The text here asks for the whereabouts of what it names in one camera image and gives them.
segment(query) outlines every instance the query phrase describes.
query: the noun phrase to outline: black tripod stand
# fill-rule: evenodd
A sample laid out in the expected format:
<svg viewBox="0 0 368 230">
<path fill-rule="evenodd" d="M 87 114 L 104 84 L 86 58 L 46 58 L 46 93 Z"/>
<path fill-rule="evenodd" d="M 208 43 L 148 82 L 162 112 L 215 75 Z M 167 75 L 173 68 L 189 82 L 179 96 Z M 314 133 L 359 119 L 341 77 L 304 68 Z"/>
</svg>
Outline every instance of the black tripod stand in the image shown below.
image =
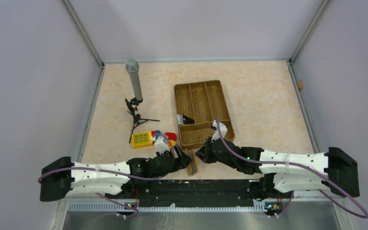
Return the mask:
<svg viewBox="0 0 368 230">
<path fill-rule="evenodd" d="M 129 109 L 128 113 L 130 115 L 132 115 L 133 117 L 133 127 L 132 127 L 132 131 L 130 132 L 130 136 L 129 136 L 129 144 L 132 140 L 132 134 L 133 134 L 133 130 L 135 130 L 136 127 L 138 127 L 139 125 L 147 122 L 147 121 L 160 121 L 160 120 L 155 120 L 155 119 L 146 119 L 146 118 L 141 118 L 140 114 L 136 114 L 136 111 L 138 110 L 137 106 L 139 105 L 139 101 L 136 100 L 136 98 L 133 98 L 132 100 L 128 101 L 125 98 L 125 102 L 126 102 L 126 106 Z"/>
</svg>

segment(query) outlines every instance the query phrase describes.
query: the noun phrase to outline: white wall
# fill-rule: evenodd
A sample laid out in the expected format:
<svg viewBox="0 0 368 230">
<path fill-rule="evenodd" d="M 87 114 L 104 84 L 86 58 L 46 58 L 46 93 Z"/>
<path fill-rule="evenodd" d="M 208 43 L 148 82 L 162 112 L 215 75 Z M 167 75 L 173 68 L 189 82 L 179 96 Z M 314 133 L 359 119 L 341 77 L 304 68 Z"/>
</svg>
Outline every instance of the white wall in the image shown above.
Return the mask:
<svg viewBox="0 0 368 230">
<path fill-rule="evenodd" d="M 98 74 L 59 0 L 0 0 L 0 230 L 48 228 L 37 178 L 75 154 Z"/>
<path fill-rule="evenodd" d="M 72 0 L 105 62 L 286 59 L 322 0 Z"/>
<path fill-rule="evenodd" d="M 368 1 L 335 0 L 297 61 L 322 145 L 358 162 L 368 210 Z M 358 219 L 368 230 L 368 219 Z"/>
</svg>

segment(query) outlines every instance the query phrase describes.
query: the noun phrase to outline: small wooden block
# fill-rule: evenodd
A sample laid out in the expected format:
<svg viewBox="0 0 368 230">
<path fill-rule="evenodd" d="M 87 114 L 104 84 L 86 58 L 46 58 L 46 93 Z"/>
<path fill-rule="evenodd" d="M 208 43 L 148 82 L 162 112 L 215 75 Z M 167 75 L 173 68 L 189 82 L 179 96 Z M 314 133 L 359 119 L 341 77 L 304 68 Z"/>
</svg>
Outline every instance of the small wooden block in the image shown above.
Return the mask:
<svg viewBox="0 0 368 230">
<path fill-rule="evenodd" d="M 191 150 L 191 153 L 188 151 L 188 149 L 184 149 L 184 153 L 187 155 L 187 156 L 189 156 L 189 157 L 191 157 L 191 159 L 193 160 L 192 162 L 191 162 L 191 164 L 187 167 L 187 170 L 188 170 L 188 175 L 189 176 L 192 176 L 192 175 L 194 175 L 194 174 L 196 174 L 197 172 L 198 172 L 198 166 L 197 166 L 197 162 L 198 162 L 198 158 L 197 158 L 197 156 L 195 155 L 195 153 L 194 153 L 194 150 L 192 149 Z"/>
<path fill-rule="evenodd" d="M 304 85 L 302 84 L 302 81 L 300 81 L 300 80 L 297 81 L 297 88 L 299 90 L 302 90 L 302 88 L 304 88 Z"/>
</svg>

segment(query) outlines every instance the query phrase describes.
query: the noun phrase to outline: gray cylinder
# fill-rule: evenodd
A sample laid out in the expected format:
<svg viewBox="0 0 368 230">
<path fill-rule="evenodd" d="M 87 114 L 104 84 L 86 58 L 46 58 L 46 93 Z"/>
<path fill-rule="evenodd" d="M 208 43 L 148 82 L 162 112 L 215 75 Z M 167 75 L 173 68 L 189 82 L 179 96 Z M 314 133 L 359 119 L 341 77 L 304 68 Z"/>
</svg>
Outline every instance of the gray cylinder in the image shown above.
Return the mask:
<svg viewBox="0 0 368 230">
<path fill-rule="evenodd" d="M 133 92 L 138 102 L 143 101 L 142 88 L 139 80 L 139 64 L 134 58 L 129 58 L 126 61 L 126 71 L 129 73 L 130 82 L 132 82 Z"/>
</svg>

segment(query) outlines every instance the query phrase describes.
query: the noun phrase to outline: marble countertop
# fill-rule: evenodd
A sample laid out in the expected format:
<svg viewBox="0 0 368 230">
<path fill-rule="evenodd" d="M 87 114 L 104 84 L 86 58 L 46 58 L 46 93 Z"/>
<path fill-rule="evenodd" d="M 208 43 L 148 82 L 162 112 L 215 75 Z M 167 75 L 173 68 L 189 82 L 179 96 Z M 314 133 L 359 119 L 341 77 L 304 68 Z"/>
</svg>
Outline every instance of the marble countertop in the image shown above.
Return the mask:
<svg viewBox="0 0 368 230">
<path fill-rule="evenodd" d="M 220 80 L 235 132 L 234 144 L 278 152 L 313 153 L 291 76 L 285 61 L 142 63 L 143 103 L 138 113 L 146 122 L 135 133 L 151 130 L 178 133 L 173 86 Z M 132 116 L 125 98 L 134 97 L 124 64 L 106 65 L 83 163 L 113 163 L 152 158 L 155 147 L 133 149 L 128 143 Z M 198 161 L 198 173 L 170 173 L 164 179 L 254 179 L 221 163 Z"/>
</svg>

